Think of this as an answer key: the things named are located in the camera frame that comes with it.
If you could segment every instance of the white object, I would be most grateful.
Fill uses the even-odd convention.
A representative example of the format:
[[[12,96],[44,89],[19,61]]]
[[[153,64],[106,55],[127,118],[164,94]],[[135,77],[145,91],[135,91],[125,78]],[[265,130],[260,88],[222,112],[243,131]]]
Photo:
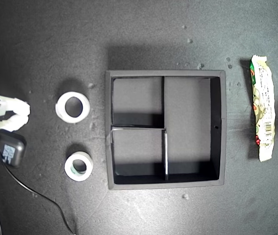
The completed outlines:
[[[17,131],[21,127],[27,124],[29,121],[28,116],[20,116],[18,114],[12,116],[8,120],[0,121],[0,129],[4,129],[10,132]]]
[[[86,170],[83,172],[77,171],[74,167],[74,160],[81,160],[86,165]],[[65,163],[66,174],[75,181],[84,181],[91,175],[93,170],[93,161],[85,152],[76,152],[71,155]]]
[[[13,111],[15,115],[8,120],[0,121],[0,129],[12,132],[27,124],[30,106],[26,102],[0,95],[0,117],[4,116],[7,111]]]
[[[66,111],[66,103],[72,97],[75,97],[78,100],[80,100],[80,102],[82,104],[82,112],[78,117],[72,117]],[[63,121],[65,121],[67,123],[78,123],[78,122],[82,121],[83,119],[85,119],[89,115],[90,102],[89,102],[88,98],[85,97],[83,94],[80,94],[78,92],[67,92],[67,93],[64,93],[59,98],[59,100],[58,100],[58,102],[55,106],[55,109],[56,109],[57,115]]]

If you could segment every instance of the black table surface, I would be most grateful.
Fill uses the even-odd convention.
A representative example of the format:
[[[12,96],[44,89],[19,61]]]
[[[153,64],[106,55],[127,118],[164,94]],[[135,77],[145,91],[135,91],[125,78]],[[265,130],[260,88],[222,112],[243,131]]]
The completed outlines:
[[[254,54],[268,56],[275,86],[275,147],[264,163],[251,108]],[[225,185],[108,190],[105,71],[198,64],[226,71]],[[70,90],[91,103],[78,124],[55,113],[57,99]],[[0,1],[0,94],[31,105],[29,123],[18,131],[27,155],[13,173],[59,203],[76,234],[278,235],[278,0]],[[77,150],[94,160],[84,182],[64,172]],[[1,165],[0,219],[4,235],[70,234],[57,208]]]

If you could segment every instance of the black power adapter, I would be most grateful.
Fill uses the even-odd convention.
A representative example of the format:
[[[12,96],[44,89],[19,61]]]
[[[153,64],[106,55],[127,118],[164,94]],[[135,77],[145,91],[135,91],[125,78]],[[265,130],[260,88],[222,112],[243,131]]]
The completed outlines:
[[[0,153],[2,161],[19,167],[25,155],[26,140],[23,136],[0,129]]]

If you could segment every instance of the snack bag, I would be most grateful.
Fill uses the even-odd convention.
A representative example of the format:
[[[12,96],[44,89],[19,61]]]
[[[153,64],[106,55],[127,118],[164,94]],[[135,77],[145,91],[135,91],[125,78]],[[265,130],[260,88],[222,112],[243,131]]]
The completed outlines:
[[[261,162],[272,158],[275,135],[274,85],[266,61],[266,56],[254,55],[250,64],[256,143]]]

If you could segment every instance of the white tape roll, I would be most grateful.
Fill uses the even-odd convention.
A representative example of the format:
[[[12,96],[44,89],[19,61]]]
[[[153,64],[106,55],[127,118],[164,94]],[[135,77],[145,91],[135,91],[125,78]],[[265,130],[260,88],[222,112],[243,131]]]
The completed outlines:
[[[78,117],[72,117],[70,116],[67,111],[66,111],[66,103],[67,101],[72,98],[75,97],[78,100],[81,101],[82,104],[82,112]],[[78,92],[67,92],[64,93],[58,100],[56,106],[56,113],[57,115],[64,120],[67,123],[77,123],[82,121],[83,119],[85,119],[90,112],[90,102],[88,100],[87,97],[85,97],[84,95],[78,93]]]
[[[74,167],[74,160],[81,160],[86,165],[86,170],[83,172],[77,171]],[[84,181],[91,175],[93,170],[93,161],[85,152],[76,152],[71,155],[65,163],[66,174],[75,181]]]

